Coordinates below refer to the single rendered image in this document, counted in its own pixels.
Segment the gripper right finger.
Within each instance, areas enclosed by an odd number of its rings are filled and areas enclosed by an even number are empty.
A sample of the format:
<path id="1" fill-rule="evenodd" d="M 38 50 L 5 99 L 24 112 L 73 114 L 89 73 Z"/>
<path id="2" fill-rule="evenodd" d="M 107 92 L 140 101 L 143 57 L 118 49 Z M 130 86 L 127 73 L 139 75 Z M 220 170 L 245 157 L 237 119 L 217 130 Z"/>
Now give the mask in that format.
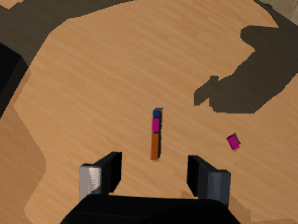
<path id="1" fill-rule="evenodd" d="M 198 155 L 188 155 L 187 185 L 198 199 L 218 200 L 229 206 L 231 173 L 213 167 Z"/>

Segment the small blue block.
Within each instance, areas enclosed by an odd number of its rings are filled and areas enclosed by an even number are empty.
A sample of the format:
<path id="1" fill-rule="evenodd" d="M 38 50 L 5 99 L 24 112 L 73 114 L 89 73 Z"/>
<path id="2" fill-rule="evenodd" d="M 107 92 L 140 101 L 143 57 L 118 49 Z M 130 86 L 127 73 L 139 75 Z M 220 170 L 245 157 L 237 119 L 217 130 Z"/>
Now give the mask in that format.
<path id="1" fill-rule="evenodd" d="M 159 117 L 160 110 L 153 110 L 153 117 Z"/>

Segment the orange-brown rectangular rod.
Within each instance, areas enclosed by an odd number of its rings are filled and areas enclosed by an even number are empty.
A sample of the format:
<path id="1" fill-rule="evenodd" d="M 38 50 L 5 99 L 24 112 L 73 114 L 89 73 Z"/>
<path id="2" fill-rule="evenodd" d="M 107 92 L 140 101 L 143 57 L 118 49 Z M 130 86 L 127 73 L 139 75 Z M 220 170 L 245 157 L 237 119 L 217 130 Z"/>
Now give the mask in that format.
<path id="1" fill-rule="evenodd" d="M 151 160 L 157 160 L 158 158 L 158 136 L 159 133 L 152 133 Z"/>

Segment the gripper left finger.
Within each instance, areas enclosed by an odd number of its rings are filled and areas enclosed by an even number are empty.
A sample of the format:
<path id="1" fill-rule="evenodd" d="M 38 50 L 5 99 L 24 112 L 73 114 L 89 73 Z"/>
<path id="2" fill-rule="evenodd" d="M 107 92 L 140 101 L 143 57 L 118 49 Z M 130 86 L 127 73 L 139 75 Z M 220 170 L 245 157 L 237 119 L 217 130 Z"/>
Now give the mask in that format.
<path id="1" fill-rule="evenodd" d="M 121 181 L 122 152 L 111 152 L 79 168 L 79 202 L 91 194 L 113 193 Z"/>

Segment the small magenta block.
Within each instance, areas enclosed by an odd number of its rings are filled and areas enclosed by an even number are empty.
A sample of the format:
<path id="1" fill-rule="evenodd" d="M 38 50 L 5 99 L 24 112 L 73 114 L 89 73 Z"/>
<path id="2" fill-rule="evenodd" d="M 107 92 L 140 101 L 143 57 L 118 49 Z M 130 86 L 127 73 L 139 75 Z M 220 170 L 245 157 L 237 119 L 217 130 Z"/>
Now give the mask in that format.
<path id="1" fill-rule="evenodd" d="M 152 132 L 159 132 L 159 118 L 152 118 Z"/>
<path id="2" fill-rule="evenodd" d="M 228 140 L 232 150 L 239 148 L 238 142 L 237 142 L 236 138 L 234 137 L 234 135 L 228 137 L 227 140 Z"/>

